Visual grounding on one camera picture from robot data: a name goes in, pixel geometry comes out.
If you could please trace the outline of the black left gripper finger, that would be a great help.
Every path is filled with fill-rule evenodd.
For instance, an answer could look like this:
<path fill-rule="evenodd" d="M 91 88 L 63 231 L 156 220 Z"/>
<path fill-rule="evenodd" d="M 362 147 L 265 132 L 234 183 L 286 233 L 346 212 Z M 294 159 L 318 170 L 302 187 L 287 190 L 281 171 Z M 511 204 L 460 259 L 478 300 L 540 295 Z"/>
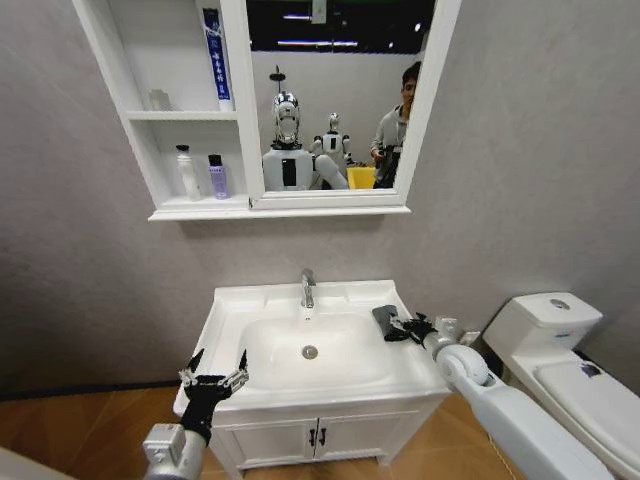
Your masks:
<path fill-rule="evenodd" d="M 222 380 L 222 387 L 231 393 L 237 392 L 249 380 L 247 350 L 242 352 L 238 368 Z"/>
<path fill-rule="evenodd" d="M 191 357 L 187 365 L 178 372 L 181 386 L 184 389 L 199 388 L 202 385 L 202 382 L 196 375 L 196 370 L 202 360 L 203 355 L 204 348 L 201 348 Z"/>

